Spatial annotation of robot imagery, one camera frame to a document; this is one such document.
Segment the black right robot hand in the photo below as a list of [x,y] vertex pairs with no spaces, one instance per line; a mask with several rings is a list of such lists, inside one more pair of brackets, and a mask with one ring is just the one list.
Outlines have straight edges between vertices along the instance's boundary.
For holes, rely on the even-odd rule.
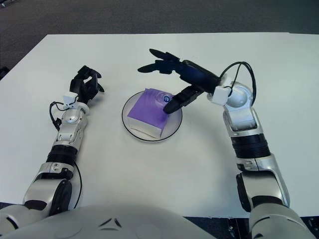
[[149,51],[158,59],[152,64],[140,67],[138,72],[159,71],[161,74],[171,74],[175,71],[181,80],[190,84],[166,104],[163,111],[168,115],[187,106],[204,92],[213,94],[220,84],[221,79],[218,76],[189,60],[180,61],[178,57],[168,52],[155,49]]

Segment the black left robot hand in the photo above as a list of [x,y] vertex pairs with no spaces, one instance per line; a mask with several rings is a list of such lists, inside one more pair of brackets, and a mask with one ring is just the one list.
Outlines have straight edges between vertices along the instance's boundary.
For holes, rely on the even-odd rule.
[[70,83],[70,92],[78,95],[77,101],[87,104],[99,92],[104,93],[104,88],[98,83],[101,74],[84,65]]

